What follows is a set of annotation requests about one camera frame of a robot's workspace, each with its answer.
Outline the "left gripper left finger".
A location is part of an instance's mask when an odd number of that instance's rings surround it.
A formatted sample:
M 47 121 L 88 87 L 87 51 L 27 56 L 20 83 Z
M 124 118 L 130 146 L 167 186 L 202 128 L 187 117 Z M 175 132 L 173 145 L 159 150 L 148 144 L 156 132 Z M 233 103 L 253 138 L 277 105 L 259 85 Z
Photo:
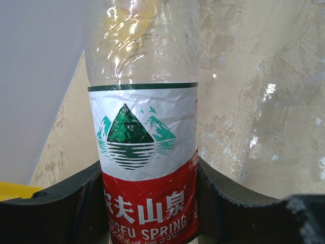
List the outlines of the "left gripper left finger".
M 1 243 L 108 243 L 100 163 L 33 194 L 1 202 Z

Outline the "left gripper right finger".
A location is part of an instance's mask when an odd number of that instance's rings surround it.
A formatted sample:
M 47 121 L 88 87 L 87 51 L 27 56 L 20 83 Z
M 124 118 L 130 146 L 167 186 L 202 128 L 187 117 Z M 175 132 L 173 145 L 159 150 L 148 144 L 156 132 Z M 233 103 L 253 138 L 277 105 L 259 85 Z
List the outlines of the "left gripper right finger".
M 199 158 L 197 201 L 199 243 L 324 243 L 324 195 L 265 196 Z

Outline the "red label water bottle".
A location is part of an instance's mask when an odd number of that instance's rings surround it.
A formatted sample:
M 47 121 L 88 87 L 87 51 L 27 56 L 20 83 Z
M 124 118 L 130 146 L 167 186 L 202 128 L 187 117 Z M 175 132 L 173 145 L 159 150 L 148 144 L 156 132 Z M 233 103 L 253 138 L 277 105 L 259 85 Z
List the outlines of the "red label water bottle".
M 197 1 L 162 1 L 143 45 L 101 44 L 112 1 L 84 4 L 85 62 L 113 243 L 190 243 L 199 234 Z

